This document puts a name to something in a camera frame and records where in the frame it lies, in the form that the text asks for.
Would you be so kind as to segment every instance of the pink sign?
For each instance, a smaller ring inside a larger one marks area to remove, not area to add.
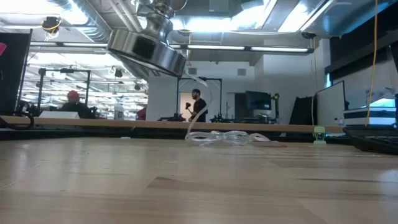
[[[0,43],[0,56],[2,55],[2,53],[6,50],[7,45],[4,43]]]

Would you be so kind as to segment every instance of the red cap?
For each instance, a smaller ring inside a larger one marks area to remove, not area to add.
[[[78,92],[76,92],[75,90],[70,90],[68,93],[68,98],[79,98],[80,95]]]

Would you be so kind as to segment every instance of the wooden table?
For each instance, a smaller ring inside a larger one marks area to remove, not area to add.
[[[0,223],[397,223],[398,157],[351,146],[0,142]]]
[[[29,124],[28,118],[1,116],[10,124]],[[35,124],[57,126],[97,126],[107,128],[157,128],[157,129],[187,129],[188,122],[168,121],[118,121],[110,119],[61,119],[35,118]],[[196,123],[194,129],[225,130],[225,131],[278,131],[293,133],[313,133],[312,125],[276,125],[276,124],[231,124],[231,123]],[[325,127],[327,133],[342,133],[341,126]]]

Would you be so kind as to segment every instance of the doorway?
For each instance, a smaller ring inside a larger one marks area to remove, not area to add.
[[[243,118],[252,118],[253,111],[246,103],[246,93],[235,93],[235,122],[240,123]]]

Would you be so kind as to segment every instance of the window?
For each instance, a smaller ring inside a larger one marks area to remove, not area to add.
[[[326,80],[325,80],[325,88],[331,87],[331,81],[330,81],[330,74],[328,73],[326,75]]]
[[[377,100],[376,102],[371,103],[371,107],[396,107],[396,101],[392,99],[385,99],[382,98],[380,100]]]

